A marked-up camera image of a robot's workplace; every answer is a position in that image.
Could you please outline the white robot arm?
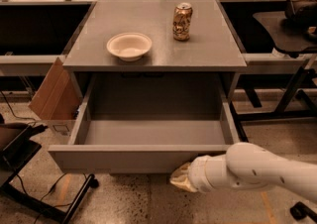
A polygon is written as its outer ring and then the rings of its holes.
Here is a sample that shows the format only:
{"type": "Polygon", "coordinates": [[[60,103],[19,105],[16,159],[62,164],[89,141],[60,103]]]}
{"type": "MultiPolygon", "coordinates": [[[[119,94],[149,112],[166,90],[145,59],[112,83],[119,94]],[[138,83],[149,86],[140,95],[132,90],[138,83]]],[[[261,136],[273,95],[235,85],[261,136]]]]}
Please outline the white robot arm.
{"type": "Polygon", "coordinates": [[[264,190],[283,187],[317,201],[317,166],[289,160],[251,143],[232,145],[225,154],[198,157],[176,169],[170,183],[188,192],[215,189],[264,190]]]}

